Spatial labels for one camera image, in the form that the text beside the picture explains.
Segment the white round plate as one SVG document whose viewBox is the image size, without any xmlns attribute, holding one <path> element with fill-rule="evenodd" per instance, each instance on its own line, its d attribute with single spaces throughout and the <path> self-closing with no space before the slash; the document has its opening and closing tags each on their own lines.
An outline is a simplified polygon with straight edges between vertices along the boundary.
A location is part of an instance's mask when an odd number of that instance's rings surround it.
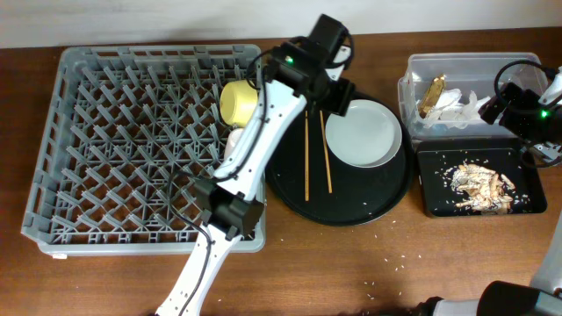
<svg viewBox="0 0 562 316">
<path fill-rule="evenodd" d="M 325 127 L 331 152 L 357 168 L 376 168 L 398 152 L 402 129 L 394 113 L 379 102 L 355 99 L 342 117 L 331 114 Z"/>
</svg>

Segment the wooden chopstick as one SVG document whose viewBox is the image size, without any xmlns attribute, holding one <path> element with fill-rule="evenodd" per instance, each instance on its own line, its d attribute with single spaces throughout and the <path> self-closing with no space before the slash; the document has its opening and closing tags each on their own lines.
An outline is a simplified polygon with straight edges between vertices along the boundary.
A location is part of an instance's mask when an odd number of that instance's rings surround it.
<svg viewBox="0 0 562 316">
<path fill-rule="evenodd" d="M 310 169 L 309 169 L 309 125 L 308 111 L 305 111 L 305 201 L 310 200 Z"/>
<path fill-rule="evenodd" d="M 324 121 L 323 111 L 320 110 L 320 123 L 321 123 L 321 137 L 322 137 L 322 146 L 324 152 L 324 161 L 326 167 L 326 176 L 327 176 L 327 186 L 328 186 L 328 193 L 333 193 L 333 185 L 332 185 L 332 178 L 331 178 L 331 168 L 330 168 L 330 161 L 329 161 L 329 154 L 328 154 L 328 144 L 326 138 L 326 127 Z"/>
</svg>

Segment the yellow bowl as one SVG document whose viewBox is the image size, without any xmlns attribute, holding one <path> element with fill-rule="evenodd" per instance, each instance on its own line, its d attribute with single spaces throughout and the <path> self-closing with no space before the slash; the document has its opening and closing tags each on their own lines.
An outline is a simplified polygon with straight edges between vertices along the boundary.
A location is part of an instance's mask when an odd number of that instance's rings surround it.
<svg viewBox="0 0 562 316">
<path fill-rule="evenodd" d="M 257 91 L 247 81 L 227 83 L 220 94 L 220 115 L 229 126 L 245 127 L 257 102 Z"/>
</svg>

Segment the food scraps pile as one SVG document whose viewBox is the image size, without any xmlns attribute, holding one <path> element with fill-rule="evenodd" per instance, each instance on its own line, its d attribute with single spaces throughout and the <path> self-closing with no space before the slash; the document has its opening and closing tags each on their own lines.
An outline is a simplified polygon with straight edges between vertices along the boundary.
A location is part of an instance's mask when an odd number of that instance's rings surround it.
<svg viewBox="0 0 562 316">
<path fill-rule="evenodd" d="M 436 217 L 508 215 L 531 211 L 519 163 L 468 151 L 434 152 L 435 167 L 423 177 L 425 202 Z"/>
</svg>

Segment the brown foil wrapper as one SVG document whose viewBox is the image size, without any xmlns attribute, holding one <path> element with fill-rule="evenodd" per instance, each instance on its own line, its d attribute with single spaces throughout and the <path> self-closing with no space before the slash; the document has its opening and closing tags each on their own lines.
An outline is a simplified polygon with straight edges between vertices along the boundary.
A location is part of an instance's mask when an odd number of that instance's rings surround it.
<svg viewBox="0 0 562 316">
<path fill-rule="evenodd" d="M 422 119 L 425 119 L 428 116 L 429 112 L 436 106 L 441 94 L 446 87 L 445 78 L 445 74 L 441 74 L 435 77 L 429 85 L 429 88 L 427 89 L 423 99 L 418 104 L 417 109 Z"/>
</svg>

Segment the pink plastic cup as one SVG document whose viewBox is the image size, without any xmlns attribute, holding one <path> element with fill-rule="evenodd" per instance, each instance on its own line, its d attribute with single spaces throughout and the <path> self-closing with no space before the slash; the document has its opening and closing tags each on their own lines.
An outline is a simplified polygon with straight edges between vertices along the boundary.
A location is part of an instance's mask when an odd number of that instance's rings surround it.
<svg viewBox="0 0 562 316">
<path fill-rule="evenodd" d="M 238 141 L 240 140 L 243 132 L 244 132 L 243 128 L 236 128 L 228 135 L 227 143 L 225 145 L 224 159 L 228 158 L 233 153 L 234 148 L 236 147 Z"/>
</svg>

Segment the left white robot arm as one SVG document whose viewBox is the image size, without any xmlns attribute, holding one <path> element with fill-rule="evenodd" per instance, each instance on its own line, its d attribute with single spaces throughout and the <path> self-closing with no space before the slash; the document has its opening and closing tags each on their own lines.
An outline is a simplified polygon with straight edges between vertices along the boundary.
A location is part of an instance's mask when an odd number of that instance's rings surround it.
<svg viewBox="0 0 562 316">
<path fill-rule="evenodd" d="M 263 214 L 256 193 L 263 172 L 293 120 L 306 108 L 343 116 L 355 91 L 341 77 L 354 57 L 342 22 L 322 14 L 307 36 L 289 39 L 266 53 L 256 108 L 241 138 L 209 179 L 195 179 L 201 222 L 198 237 L 159 315 L 198 315 L 232 248 L 252 232 Z"/>
</svg>

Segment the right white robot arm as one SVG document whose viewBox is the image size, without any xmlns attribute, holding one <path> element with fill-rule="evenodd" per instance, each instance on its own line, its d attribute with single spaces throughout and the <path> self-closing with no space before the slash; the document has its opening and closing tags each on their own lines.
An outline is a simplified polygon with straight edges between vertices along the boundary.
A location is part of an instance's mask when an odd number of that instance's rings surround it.
<svg viewBox="0 0 562 316">
<path fill-rule="evenodd" d="M 534 119 L 533 127 L 522 127 L 516 135 L 522 141 L 521 155 L 531 154 L 537 159 L 522 161 L 527 169 L 541 169 L 561 163 L 561 69 L 547 68 L 531 61 L 513 61 L 503 67 L 507 70 L 525 64 L 540 69 L 551 80 L 541 97 L 525 98 L 507 88 L 495 90 L 495 97 L 484 105 L 480 115 L 485 117 L 500 105 L 504 118 Z M 418 305 L 417 315 L 560 315 L 561 314 L 561 224 L 558 223 L 551 244 L 542 263 L 528 285 L 493 281 L 478 299 L 445 300 L 429 298 Z"/>
</svg>

